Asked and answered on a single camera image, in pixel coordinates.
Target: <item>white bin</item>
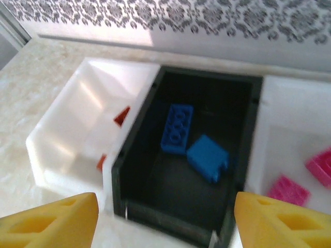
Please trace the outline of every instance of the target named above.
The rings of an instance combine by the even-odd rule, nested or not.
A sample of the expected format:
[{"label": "white bin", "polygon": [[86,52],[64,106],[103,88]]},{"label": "white bin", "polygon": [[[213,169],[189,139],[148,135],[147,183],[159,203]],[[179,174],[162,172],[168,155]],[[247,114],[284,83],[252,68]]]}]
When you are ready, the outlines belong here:
[{"label": "white bin", "polygon": [[[331,83],[266,76],[245,191],[266,195],[281,173],[311,192],[305,207],[331,214],[331,190],[305,161],[331,146]],[[235,229],[231,248],[242,248]]]},{"label": "white bin", "polygon": [[86,58],[26,140],[38,186],[63,196],[95,192],[101,209],[106,195],[96,169],[120,128],[114,118],[127,106],[139,112],[159,65]]}]

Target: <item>countertop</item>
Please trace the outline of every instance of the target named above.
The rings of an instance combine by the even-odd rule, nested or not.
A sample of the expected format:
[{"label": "countertop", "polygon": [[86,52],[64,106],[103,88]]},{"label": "countertop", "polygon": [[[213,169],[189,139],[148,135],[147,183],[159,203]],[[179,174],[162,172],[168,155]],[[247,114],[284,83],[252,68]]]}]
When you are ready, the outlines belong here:
[{"label": "countertop", "polygon": [[[331,82],[331,74],[275,66],[34,38],[0,71],[0,217],[63,197],[35,186],[25,140],[85,57],[103,57],[245,75]],[[113,214],[100,213],[92,247],[192,247]]]}]

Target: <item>storage bin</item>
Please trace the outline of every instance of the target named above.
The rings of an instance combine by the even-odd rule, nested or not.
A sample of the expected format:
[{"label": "storage bin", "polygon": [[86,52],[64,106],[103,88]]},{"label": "storage bin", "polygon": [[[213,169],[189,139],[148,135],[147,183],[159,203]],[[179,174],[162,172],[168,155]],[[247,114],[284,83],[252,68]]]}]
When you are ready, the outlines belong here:
[{"label": "storage bin", "polygon": [[84,59],[26,140],[36,184],[63,196],[95,192],[102,209],[106,194],[96,166],[129,131],[113,119],[127,106],[127,118],[135,118],[159,68]]},{"label": "storage bin", "polygon": [[[111,179],[115,214],[201,247],[208,247],[215,234],[229,243],[235,195],[245,184],[261,84],[259,77],[161,67],[115,152]],[[171,104],[194,107],[187,147],[206,134],[229,151],[229,169],[218,183],[208,183],[185,155],[162,151]]]}]

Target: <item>damask pattern wallpaper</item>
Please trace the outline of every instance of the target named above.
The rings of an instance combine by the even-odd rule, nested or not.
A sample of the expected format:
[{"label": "damask pattern wallpaper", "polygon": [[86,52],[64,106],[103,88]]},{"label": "damask pattern wallpaper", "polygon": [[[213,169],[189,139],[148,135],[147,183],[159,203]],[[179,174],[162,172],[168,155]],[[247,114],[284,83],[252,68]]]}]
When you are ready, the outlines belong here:
[{"label": "damask pattern wallpaper", "polygon": [[316,45],[331,39],[331,0],[2,0],[20,21],[142,27]]}]

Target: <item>black bin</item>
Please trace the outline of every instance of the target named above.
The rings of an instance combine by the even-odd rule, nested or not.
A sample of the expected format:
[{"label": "black bin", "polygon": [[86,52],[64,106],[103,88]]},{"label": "black bin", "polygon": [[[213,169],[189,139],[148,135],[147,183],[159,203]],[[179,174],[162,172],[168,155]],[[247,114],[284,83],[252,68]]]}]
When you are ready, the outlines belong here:
[{"label": "black bin", "polygon": [[[215,233],[227,247],[261,86],[261,77],[161,67],[112,168],[115,214],[200,247],[208,247]],[[187,148],[206,134],[230,153],[218,183],[208,183],[185,156],[161,150],[173,103],[194,107]]]}]

